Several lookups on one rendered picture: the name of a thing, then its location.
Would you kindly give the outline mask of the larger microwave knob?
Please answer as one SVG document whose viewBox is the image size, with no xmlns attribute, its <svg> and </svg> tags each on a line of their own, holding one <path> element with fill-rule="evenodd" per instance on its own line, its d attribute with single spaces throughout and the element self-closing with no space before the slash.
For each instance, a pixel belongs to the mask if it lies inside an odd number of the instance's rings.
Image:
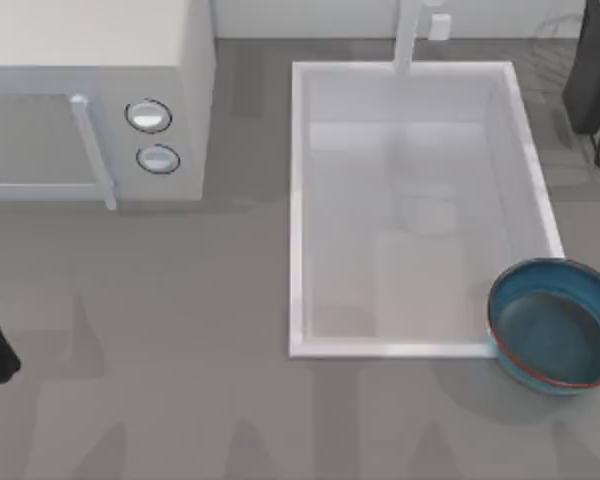
<svg viewBox="0 0 600 480">
<path fill-rule="evenodd" d="M 124 116 L 133 129 L 146 134 L 167 130 L 173 120 L 170 109 L 164 103 L 149 98 L 127 104 Z"/>
</svg>

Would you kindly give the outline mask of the smaller microwave knob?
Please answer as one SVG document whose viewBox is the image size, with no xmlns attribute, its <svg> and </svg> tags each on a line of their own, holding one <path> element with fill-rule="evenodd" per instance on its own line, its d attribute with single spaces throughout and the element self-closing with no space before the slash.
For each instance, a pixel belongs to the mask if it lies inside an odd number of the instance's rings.
<svg viewBox="0 0 600 480">
<path fill-rule="evenodd" d="M 161 144 L 139 149 L 135 159 L 140 168 L 153 175 L 170 175 L 181 165 L 179 154 L 171 147 Z"/>
</svg>

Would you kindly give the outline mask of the blue bowl with red rim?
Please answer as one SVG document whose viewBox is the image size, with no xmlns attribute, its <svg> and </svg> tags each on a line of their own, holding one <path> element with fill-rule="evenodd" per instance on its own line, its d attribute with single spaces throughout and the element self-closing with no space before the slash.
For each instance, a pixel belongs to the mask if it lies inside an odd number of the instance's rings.
<svg viewBox="0 0 600 480">
<path fill-rule="evenodd" d="M 600 387 L 600 272 L 566 258 L 516 263 L 492 283 L 486 304 L 499 366 L 553 396 Z"/>
</svg>

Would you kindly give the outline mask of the white sink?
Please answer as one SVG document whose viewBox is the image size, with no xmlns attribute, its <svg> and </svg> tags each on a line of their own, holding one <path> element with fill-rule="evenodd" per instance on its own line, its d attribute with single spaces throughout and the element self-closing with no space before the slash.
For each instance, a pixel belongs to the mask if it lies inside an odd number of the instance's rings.
<svg viewBox="0 0 600 480">
<path fill-rule="evenodd" d="M 491 358 L 498 275 L 564 254 L 508 61 L 296 62 L 293 358 Z"/>
</svg>

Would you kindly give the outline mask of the pale microwave oven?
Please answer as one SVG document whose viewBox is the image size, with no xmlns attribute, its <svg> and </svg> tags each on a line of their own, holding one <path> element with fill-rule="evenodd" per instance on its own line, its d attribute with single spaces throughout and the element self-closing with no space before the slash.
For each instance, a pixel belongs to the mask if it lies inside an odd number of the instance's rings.
<svg viewBox="0 0 600 480">
<path fill-rule="evenodd" d="M 104 203 L 74 94 L 89 100 L 117 207 L 199 200 L 215 67 L 209 0 L 0 0 L 0 201 Z M 146 98 L 170 109 L 167 130 L 127 123 L 125 106 Z M 138 166 L 155 144 L 179 154 L 177 171 Z"/>
</svg>

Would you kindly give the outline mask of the tall white tap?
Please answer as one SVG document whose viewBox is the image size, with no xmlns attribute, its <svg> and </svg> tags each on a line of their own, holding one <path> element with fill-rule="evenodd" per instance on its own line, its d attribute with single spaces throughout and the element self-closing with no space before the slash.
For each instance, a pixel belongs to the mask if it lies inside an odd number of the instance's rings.
<svg viewBox="0 0 600 480">
<path fill-rule="evenodd" d="M 446 0 L 397 0 L 398 17 L 392 66 L 399 77 L 406 77 L 413 58 L 422 12 L 426 7 L 439 7 Z"/>
</svg>

